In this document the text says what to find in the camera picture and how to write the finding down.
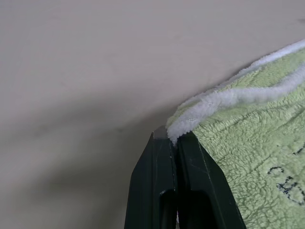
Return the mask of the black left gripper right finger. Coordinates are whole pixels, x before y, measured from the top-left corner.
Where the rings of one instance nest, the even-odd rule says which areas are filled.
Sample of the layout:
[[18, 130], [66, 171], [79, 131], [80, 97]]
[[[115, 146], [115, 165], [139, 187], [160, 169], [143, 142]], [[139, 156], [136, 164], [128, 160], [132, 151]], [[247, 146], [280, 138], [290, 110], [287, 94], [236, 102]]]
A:
[[178, 217], [182, 229], [246, 227], [223, 171], [193, 133], [178, 139]]

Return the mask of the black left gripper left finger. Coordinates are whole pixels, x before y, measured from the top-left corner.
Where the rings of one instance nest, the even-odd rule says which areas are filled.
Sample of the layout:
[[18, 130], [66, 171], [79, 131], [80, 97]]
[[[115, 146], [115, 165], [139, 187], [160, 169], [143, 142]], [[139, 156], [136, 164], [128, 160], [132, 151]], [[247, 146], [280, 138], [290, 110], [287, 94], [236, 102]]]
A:
[[175, 149], [166, 129], [154, 130], [131, 175], [126, 229], [174, 229], [177, 217]]

